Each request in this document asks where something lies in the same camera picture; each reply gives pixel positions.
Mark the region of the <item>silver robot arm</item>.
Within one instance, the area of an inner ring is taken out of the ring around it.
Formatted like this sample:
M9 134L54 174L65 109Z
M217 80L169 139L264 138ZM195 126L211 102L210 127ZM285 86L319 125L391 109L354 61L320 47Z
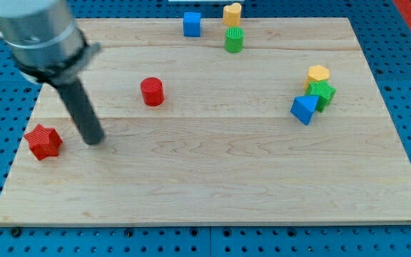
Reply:
M28 80L51 85L78 80L101 50L87 42L66 0L0 0L0 39Z

